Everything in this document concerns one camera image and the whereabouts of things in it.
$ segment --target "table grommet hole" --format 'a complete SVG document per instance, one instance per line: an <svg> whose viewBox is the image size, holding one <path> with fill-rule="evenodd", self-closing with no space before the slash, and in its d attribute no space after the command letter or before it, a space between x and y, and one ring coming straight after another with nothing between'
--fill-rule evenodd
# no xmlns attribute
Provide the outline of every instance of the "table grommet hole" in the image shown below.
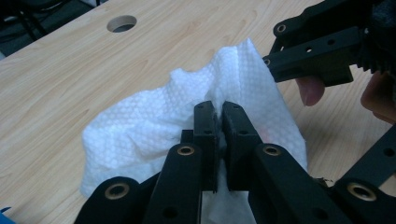
<svg viewBox="0 0 396 224"><path fill-rule="evenodd" d="M136 23L137 19L134 16L119 16L107 24L107 30L112 33L121 33L132 29Z"/></svg>

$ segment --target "human finger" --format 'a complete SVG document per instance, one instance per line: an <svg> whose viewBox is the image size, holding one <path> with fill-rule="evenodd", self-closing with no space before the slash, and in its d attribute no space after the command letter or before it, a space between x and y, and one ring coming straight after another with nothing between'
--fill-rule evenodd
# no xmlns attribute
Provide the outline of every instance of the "human finger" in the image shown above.
<svg viewBox="0 0 396 224"><path fill-rule="evenodd" d="M361 104L388 123L396 123L396 106L392 90L394 80L387 74L375 72L361 97Z"/></svg>
<svg viewBox="0 0 396 224"><path fill-rule="evenodd" d="M324 83L318 77L299 77L296 82L304 105L317 104L324 94Z"/></svg>

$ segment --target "crumpled tissue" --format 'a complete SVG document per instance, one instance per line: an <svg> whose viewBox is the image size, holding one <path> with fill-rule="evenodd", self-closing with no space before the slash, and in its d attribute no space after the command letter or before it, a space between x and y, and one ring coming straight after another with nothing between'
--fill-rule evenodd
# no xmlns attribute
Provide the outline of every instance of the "crumpled tissue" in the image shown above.
<svg viewBox="0 0 396 224"><path fill-rule="evenodd" d="M193 129L194 106L208 100L218 115L225 101L244 107L263 142L281 145L306 167L304 139L248 39L220 49L199 71L176 69L163 87L138 92L100 113L82 134L86 152L82 194L89 197L114 176L141 183L160 172L181 131ZM218 193L204 193L202 223L255 223L248 194L228 191L225 172L222 164Z"/></svg>

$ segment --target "textured paper towel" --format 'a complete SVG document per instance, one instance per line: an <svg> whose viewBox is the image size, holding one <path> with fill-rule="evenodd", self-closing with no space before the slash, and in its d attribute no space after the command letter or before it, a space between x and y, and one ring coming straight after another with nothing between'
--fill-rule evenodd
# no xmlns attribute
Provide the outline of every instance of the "textured paper towel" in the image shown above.
<svg viewBox="0 0 396 224"><path fill-rule="evenodd" d="M193 107L211 100L218 114L224 101L245 108L263 142L286 148L305 168L305 145L262 57L250 40L219 50L196 72L177 69L170 81L141 91L100 113L84 130L85 173L81 192L90 196L118 175L143 182L161 171L181 130L193 128ZM203 223L254 223L245 192L229 192L220 168L219 192L205 193Z"/></svg>

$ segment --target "light wood surface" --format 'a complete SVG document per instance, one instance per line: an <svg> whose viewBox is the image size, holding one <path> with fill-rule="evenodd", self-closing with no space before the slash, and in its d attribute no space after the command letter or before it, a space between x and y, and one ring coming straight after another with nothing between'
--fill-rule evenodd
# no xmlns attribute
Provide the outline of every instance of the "light wood surface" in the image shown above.
<svg viewBox="0 0 396 224"><path fill-rule="evenodd" d="M279 21L318 0L111 0L0 62L0 208L18 223L72 223L86 199L81 131L101 111L163 85L175 68L197 70L223 46L250 37L268 54ZM137 25L110 33L133 15ZM360 104L369 74L301 103L279 84L307 143L309 173L336 180L390 127ZM392 178L383 188L395 195Z"/></svg>

